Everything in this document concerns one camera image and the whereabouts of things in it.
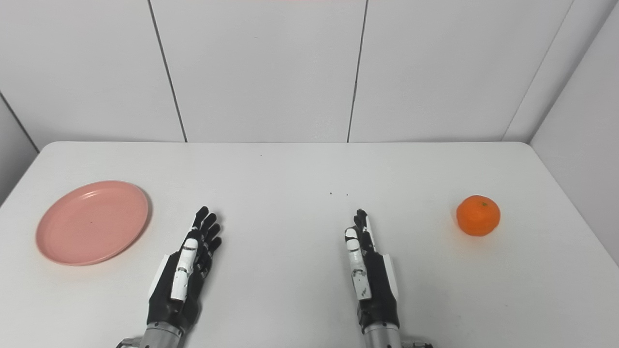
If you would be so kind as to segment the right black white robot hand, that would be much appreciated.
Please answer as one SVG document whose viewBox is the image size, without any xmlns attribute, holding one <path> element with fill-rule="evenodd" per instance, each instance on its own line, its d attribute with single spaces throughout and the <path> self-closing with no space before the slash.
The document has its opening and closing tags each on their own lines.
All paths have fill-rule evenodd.
<svg viewBox="0 0 619 348">
<path fill-rule="evenodd" d="M 398 287 L 393 260 L 377 250 L 369 215 L 358 209 L 354 226 L 345 230 L 350 276 L 358 299 L 357 316 L 365 332 L 371 325 L 399 327 Z"/>
</svg>

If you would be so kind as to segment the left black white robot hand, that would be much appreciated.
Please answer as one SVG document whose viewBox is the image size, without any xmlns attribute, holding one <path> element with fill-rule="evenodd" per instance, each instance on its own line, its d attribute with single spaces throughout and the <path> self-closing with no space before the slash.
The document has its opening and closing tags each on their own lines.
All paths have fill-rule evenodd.
<svg viewBox="0 0 619 348">
<path fill-rule="evenodd" d="M 222 243 L 217 220 L 201 207 L 179 249 L 164 256 L 149 293 L 148 325 L 166 322 L 185 334 L 197 322 L 201 292 Z"/>
</svg>

